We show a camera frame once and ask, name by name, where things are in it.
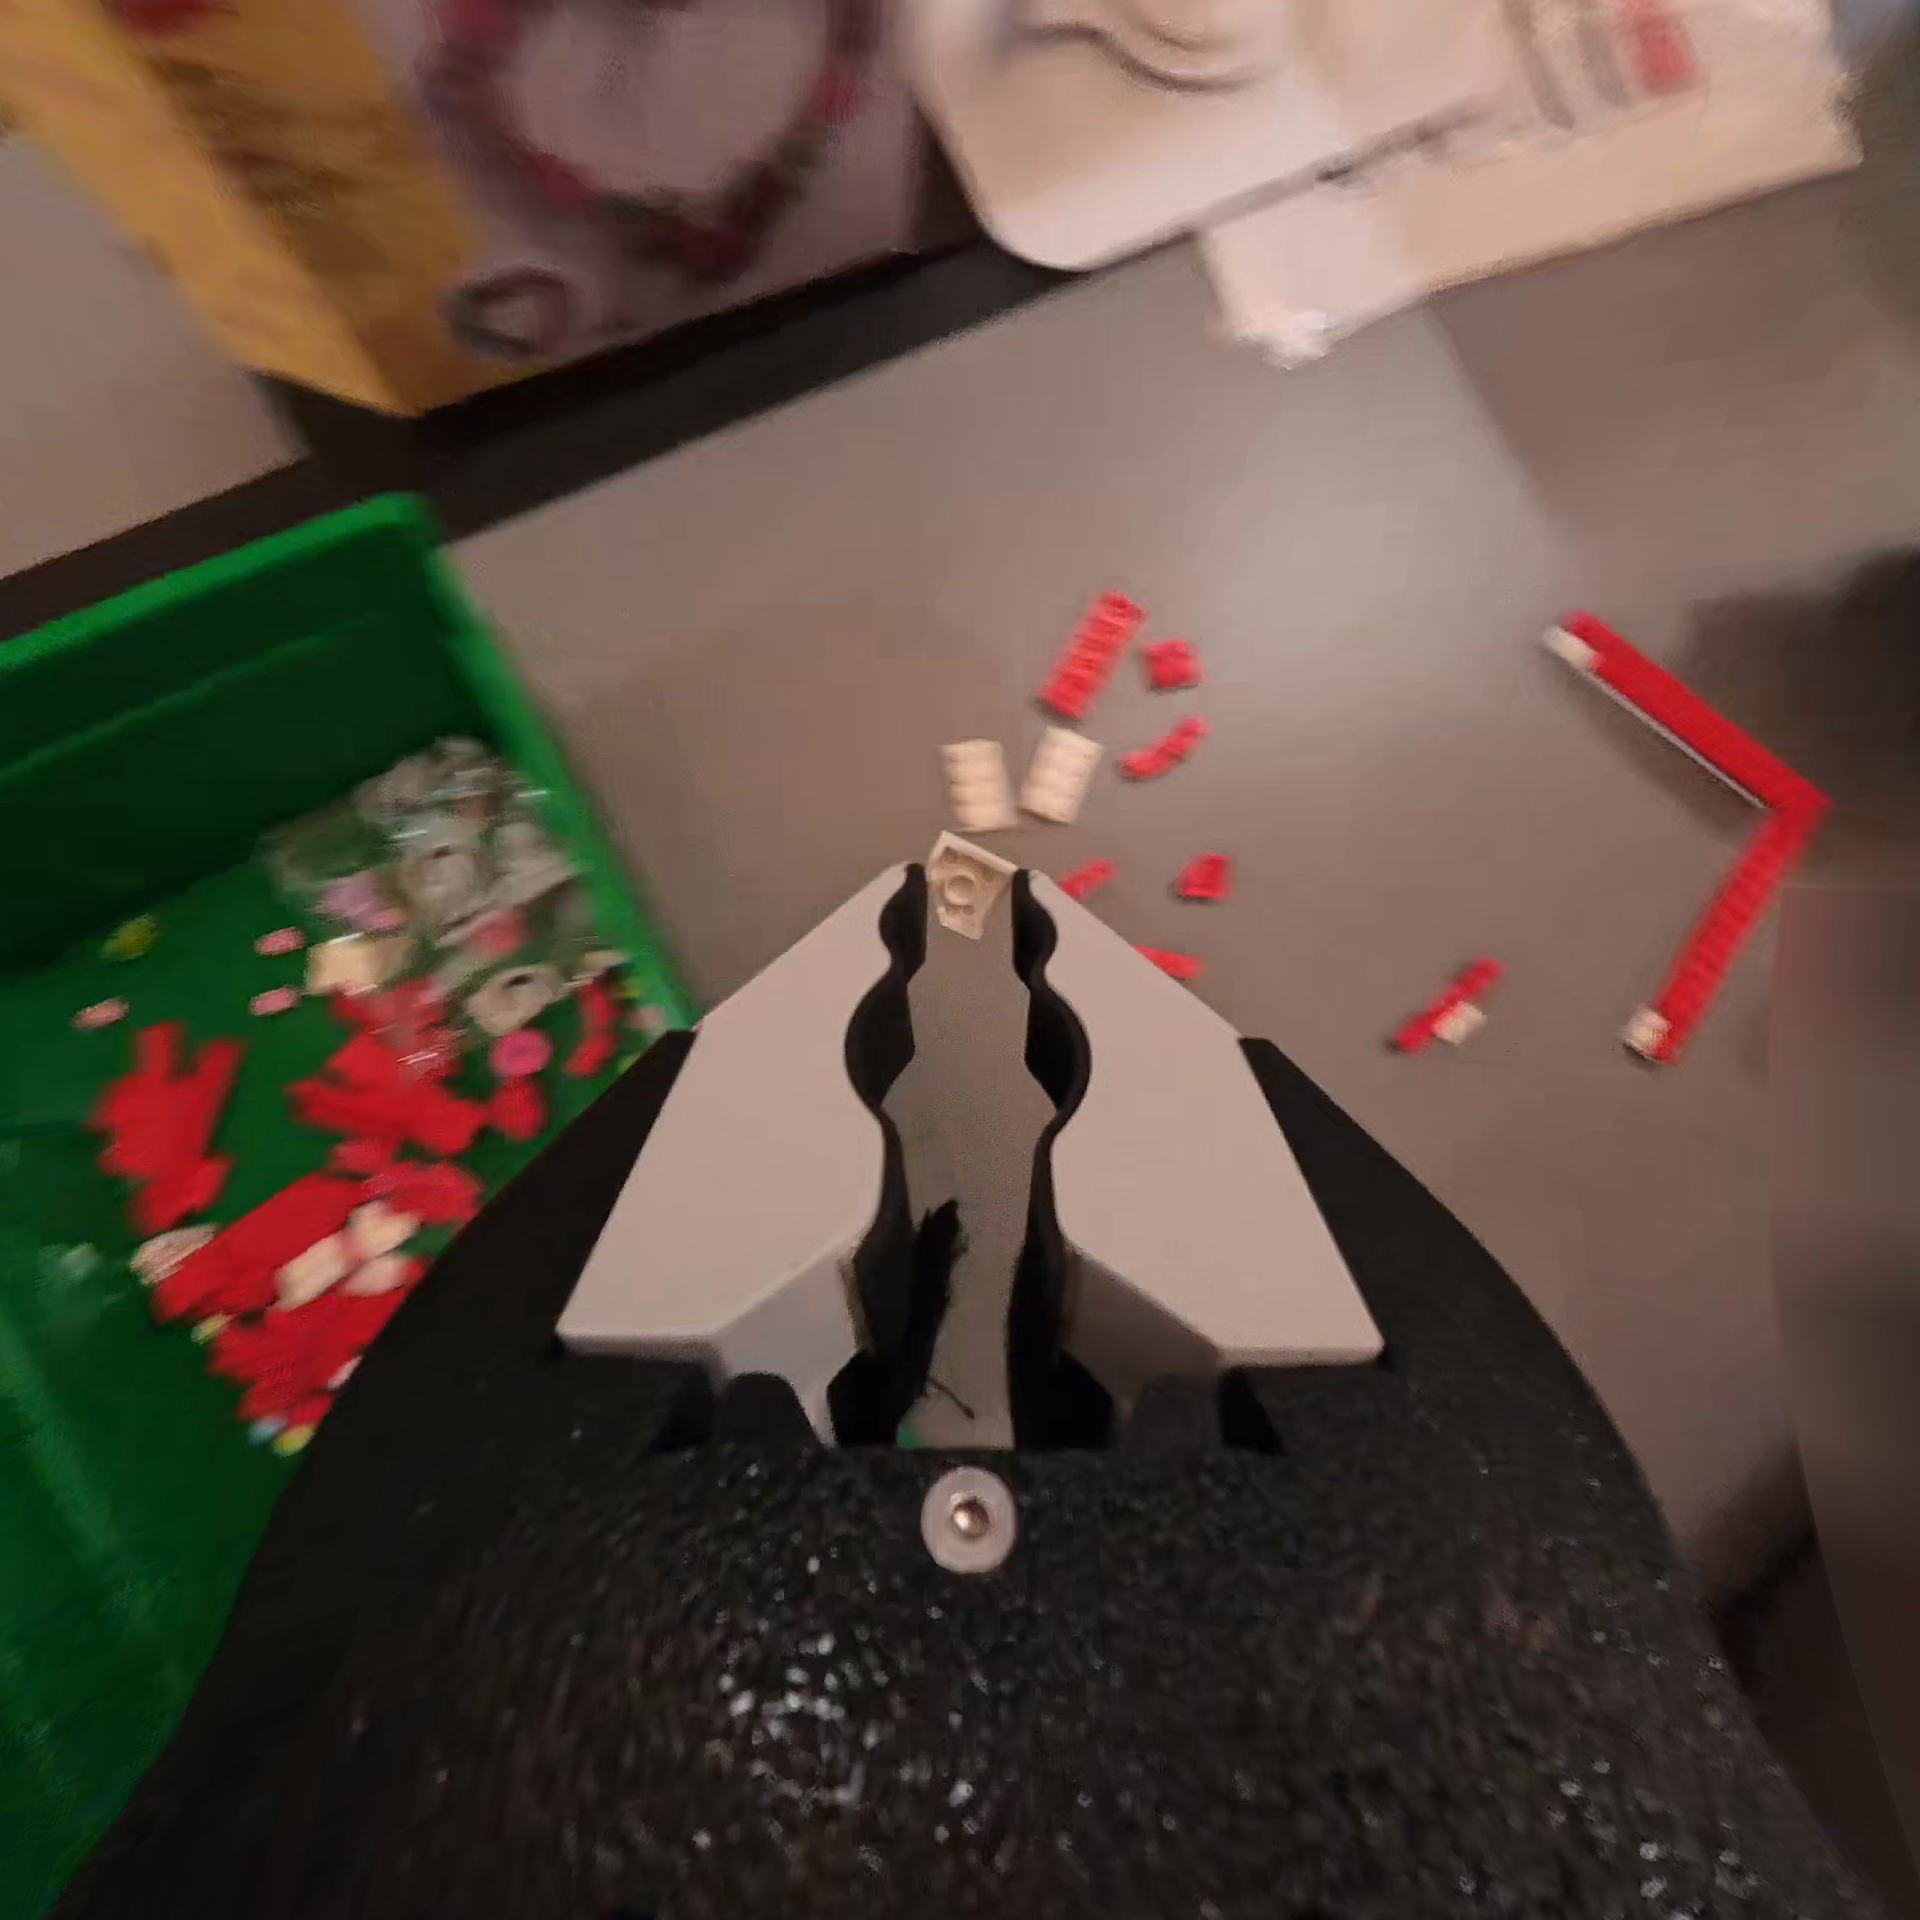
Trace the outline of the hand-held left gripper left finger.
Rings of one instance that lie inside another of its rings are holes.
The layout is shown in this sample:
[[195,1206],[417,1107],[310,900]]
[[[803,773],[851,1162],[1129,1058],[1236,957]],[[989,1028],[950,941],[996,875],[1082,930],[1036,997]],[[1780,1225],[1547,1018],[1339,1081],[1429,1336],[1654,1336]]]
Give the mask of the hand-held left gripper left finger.
[[884,1107],[914,1060],[929,875],[884,869],[684,1037],[557,1321],[566,1356],[787,1388],[829,1446],[894,1450],[966,1249],[916,1212]]

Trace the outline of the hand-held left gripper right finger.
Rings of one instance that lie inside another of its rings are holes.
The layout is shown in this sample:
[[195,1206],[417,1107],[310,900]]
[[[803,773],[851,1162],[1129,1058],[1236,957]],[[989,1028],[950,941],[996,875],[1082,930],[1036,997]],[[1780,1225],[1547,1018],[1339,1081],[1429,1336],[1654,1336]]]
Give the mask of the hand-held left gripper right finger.
[[1009,1305],[1020,1450],[1105,1450],[1164,1384],[1369,1369],[1385,1340],[1239,1028],[1022,872],[1025,1068],[1050,1101]]

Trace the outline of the small red white brick assembly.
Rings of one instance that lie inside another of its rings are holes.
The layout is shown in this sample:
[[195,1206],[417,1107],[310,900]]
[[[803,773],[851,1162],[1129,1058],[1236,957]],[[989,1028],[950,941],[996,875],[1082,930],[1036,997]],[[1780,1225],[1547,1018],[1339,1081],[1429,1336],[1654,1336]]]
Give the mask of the small red white brick assembly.
[[1459,1048],[1486,1024],[1486,1001],[1501,987],[1505,966],[1495,957],[1475,957],[1451,973],[1421,1010],[1409,1014],[1388,1044],[1401,1056],[1430,1048]]

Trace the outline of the white toy brick wedge plate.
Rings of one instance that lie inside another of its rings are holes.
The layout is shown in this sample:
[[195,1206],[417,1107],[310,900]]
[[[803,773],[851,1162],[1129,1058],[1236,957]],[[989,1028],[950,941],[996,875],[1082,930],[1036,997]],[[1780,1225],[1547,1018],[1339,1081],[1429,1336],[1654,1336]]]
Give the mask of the white toy brick wedge plate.
[[981,941],[1015,875],[1012,859],[945,829],[925,862],[930,913],[949,933]]

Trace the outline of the red white toy brick frame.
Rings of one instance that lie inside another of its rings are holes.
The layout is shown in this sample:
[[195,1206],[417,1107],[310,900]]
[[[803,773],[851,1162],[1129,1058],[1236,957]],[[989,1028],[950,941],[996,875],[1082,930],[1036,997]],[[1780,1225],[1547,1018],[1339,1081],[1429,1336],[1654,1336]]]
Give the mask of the red white toy brick frame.
[[1649,1065],[1676,1065],[1805,859],[1830,801],[1596,617],[1566,614],[1545,630],[1542,646],[1757,811],[1756,829],[1678,947],[1663,985],[1623,1030],[1623,1044]]

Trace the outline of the green plastic bin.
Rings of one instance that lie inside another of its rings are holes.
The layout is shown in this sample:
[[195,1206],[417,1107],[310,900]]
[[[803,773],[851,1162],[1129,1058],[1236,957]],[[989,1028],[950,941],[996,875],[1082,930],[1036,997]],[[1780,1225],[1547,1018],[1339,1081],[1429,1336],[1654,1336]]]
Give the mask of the green plastic bin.
[[103,1093],[175,1030],[134,1123],[179,1117],[207,1050],[231,1080],[204,1155],[227,1224],[338,1141],[285,1091],[348,1042],[315,1003],[254,1014],[313,926],[265,841],[461,737],[530,778],[583,865],[589,952],[630,962],[653,1027],[693,1005],[589,793],[434,515],[389,494],[172,572],[5,643],[5,1915],[46,1915],[173,1732],[301,1440],[244,1435],[202,1321],[163,1325],[103,1165]]

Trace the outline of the yellow white toy set box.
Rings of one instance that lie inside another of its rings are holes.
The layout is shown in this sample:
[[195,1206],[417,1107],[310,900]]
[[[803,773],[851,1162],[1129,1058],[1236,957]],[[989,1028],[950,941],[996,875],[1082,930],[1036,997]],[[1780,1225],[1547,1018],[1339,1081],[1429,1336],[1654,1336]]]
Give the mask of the yellow white toy set box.
[[905,14],[5,2],[5,114],[235,364],[419,418],[910,251]]

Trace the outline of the pile of mixed toy bricks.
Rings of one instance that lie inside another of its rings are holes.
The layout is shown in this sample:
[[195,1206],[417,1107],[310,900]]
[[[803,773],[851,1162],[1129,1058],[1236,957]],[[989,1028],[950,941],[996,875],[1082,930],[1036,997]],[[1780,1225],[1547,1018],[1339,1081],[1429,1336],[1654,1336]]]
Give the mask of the pile of mixed toy bricks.
[[301,1452],[429,1258],[667,1024],[591,902],[455,944],[259,869],[117,928],[65,1060],[134,1292]]

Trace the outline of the crumpled clear plastic bag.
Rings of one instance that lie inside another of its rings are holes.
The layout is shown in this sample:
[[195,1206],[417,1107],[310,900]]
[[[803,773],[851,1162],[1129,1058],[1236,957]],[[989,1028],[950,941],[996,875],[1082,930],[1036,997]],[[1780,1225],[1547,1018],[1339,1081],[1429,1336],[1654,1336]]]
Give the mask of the crumpled clear plastic bag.
[[460,949],[493,922],[578,918],[585,869],[548,793],[470,737],[443,737],[269,829],[276,888],[338,937]]

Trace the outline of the white rectangular toy brick plate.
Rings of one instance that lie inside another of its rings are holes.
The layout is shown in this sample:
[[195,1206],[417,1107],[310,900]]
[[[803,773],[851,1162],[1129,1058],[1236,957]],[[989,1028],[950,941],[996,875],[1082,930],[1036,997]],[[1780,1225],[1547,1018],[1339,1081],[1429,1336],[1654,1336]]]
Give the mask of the white rectangular toy brick plate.
[[1105,746],[1070,728],[1045,728],[1018,792],[1022,816],[1075,826],[1087,801]]
[[1020,827],[1022,814],[999,740],[974,737],[945,742],[942,765],[950,819],[963,834]]

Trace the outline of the red wide toy brick plate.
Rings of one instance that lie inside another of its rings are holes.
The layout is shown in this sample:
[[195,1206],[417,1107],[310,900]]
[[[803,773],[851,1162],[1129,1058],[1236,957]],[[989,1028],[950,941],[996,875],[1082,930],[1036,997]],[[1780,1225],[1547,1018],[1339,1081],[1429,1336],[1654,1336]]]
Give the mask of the red wide toy brick plate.
[[1097,592],[1043,677],[1041,708],[1055,723],[1084,723],[1142,625],[1138,602],[1122,592]]

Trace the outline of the wooden book stand white base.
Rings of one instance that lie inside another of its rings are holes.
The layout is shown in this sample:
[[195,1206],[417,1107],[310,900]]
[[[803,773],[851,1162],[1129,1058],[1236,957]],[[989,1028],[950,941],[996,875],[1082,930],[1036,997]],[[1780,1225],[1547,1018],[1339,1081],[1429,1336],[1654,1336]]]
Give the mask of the wooden book stand white base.
[[1505,100],[1484,2],[911,2],[902,53],[987,235],[1084,272]]

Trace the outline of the clear sleeve with papers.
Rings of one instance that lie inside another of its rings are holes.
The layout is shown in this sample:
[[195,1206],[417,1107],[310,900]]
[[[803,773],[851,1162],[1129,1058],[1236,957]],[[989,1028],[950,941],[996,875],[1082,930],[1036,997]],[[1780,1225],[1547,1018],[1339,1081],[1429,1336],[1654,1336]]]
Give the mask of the clear sleeve with papers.
[[1454,5],[1479,73],[1197,237],[1228,338],[1303,369],[1429,298],[1858,164],[1830,5]]

